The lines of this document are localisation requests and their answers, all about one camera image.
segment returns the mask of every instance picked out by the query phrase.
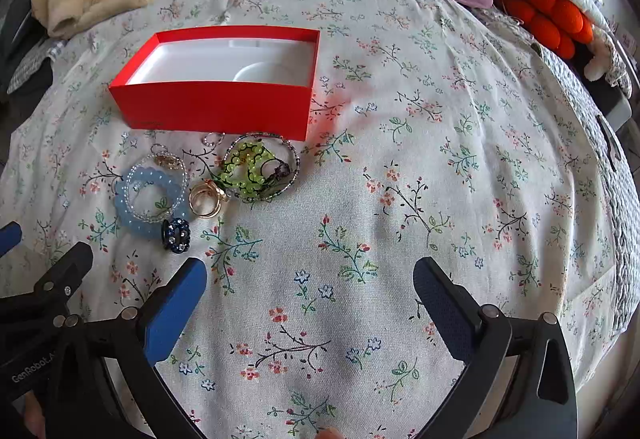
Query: person's hand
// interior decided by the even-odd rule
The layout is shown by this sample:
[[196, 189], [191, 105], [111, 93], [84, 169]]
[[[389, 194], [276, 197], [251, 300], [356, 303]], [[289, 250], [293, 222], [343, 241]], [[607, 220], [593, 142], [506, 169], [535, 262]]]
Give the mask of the person's hand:
[[45, 439], [42, 407], [33, 392], [24, 395], [24, 425], [38, 439]]
[[327, 428], [321, 430], [316, 435], [316, 439], [344, 439], [344, 435], [338, 432], [335, 428]]

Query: floral bedsheet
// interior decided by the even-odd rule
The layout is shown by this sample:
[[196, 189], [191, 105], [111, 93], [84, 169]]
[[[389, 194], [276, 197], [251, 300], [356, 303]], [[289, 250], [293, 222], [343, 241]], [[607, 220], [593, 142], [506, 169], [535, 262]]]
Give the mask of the floral bedsheet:
[[553, 311], [576, 387], [593, 374], [615, 340], [619, 282], [598, 158], [526, 41], [453, 0], [155, 0], [74, 37], [0, 180], [0, 224], [24, 232], [2, 295], [30, 291], [77, 241], [94, 250], [70, 301], [87, 320], [141, 305], [177, 270], [184, 257], [120, 225], [114, 185], [154, 143], [183, 156], [192, 183], [223, 149], [130, 130], [108, 83], [154, 32], [210, 24], [322, 34], [298, 181], [191, 226], [209, 284], [158, 369], [208, 437], [333, 425], [410, 439], [462, 369], [416, 301], [426, 255], [479, 303]]

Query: dark blue ring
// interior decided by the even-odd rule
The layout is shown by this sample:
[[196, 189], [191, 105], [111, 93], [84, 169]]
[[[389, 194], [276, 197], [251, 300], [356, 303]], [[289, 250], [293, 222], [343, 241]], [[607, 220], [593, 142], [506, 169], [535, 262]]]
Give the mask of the dark blue ring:
[[191, 243], [191, 230], [184, 218], [172, 218], [162, 222], [162, 245], [176, 254], [184, 253]]

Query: open box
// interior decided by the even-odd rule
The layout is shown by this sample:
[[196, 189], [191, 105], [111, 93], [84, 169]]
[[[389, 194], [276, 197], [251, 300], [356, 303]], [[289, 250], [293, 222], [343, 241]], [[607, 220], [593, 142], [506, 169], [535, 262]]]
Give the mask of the open box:
[[306, 139], [320, 31], [261, 25], [154, 34], [109, 85], [131, 128]]

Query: white wall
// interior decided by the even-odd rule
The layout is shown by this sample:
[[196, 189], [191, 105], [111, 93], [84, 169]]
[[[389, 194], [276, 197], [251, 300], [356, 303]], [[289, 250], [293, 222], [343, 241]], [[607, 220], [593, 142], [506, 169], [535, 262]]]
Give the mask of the white wall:
[[[627, 0], [604, 0], [600, 9], [612, 28], [615, 28], [616, 24], [621, 25], [636, 39], [636, 43], [640, 44], [640, 21]], [[636, 48], [634, 57], [638, 59], [639, 55], [640, 49]]]

